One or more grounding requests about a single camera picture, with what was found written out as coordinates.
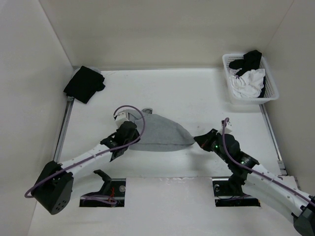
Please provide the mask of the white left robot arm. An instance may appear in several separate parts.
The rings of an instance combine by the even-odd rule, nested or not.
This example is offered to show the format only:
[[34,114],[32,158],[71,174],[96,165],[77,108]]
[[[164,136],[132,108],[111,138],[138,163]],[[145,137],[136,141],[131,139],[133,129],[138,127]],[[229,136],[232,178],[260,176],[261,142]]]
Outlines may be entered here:
[[78,179],[99,172],[100,167],[122,156],[140,140],[136,124],[123,122],[113,134],[91,150],[63,163],[48,162],[31,189],[34,197],[51,215],[62,211],[73,194]]

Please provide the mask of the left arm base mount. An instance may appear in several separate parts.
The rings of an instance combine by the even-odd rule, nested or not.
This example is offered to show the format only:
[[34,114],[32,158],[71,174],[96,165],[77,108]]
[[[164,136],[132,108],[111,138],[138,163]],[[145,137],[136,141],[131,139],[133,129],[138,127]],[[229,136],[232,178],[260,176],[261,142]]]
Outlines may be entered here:
[[103,184],[98,191],[89,192],[80,197],[79,207],[124,207],[126,179],[111,178],[102,170],[95,170]]

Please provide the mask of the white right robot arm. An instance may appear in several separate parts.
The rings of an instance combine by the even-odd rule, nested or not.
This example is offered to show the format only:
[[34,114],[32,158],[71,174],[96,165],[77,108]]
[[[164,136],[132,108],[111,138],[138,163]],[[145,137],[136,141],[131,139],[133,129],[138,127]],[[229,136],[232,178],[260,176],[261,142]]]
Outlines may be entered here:
[[201,149],[214,152],[232,172],[225,181],[214,182],[214,194],[227,198],[249,195],[284,216],[302,236],[315,234],[314,196],[289,186],[268,171],[256,159],[241,151],[239,142],[230,134],[212,129],[194,137]]

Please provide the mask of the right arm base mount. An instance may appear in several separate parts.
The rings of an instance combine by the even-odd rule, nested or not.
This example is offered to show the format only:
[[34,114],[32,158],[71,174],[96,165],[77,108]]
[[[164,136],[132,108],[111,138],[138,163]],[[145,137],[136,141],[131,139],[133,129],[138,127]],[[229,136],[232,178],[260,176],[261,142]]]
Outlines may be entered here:
[[216,207],[260,207],[260,201],[245,194],[238,177],[212,178]]

